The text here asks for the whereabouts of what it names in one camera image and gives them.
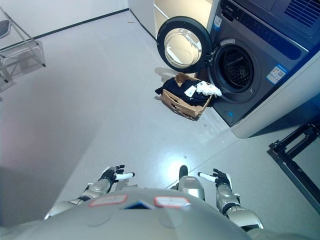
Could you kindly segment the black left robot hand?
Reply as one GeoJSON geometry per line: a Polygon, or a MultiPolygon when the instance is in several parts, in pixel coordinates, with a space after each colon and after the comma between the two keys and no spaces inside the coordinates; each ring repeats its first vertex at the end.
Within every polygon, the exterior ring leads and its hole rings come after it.
{"type": "Polygon", "coordinates": [[[122,180],[128,180],[135,176],[134,172],[125,172],[125,165],[116,165],[107,167],[99,177],[100,180],[107,180],[112,186],[114,183],[118,183],[122,180]]]}

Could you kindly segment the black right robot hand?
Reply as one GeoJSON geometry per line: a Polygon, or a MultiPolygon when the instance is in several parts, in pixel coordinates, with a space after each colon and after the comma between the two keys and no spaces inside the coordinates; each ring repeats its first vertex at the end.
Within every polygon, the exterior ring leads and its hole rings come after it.
{"type": "Polygon", "coordinates": [[[203,178],[207,181],[210,181],[212,183],[215,183],[215,186],[218,188],[220,185],[227,185],[228,187],[232,188],[232,181],[230,178],[230,175],[220,171],[217,168],[213,169],[212,174],[207,174],[204,172],[198,172],[197,175],[200,178],[203,178]]]}

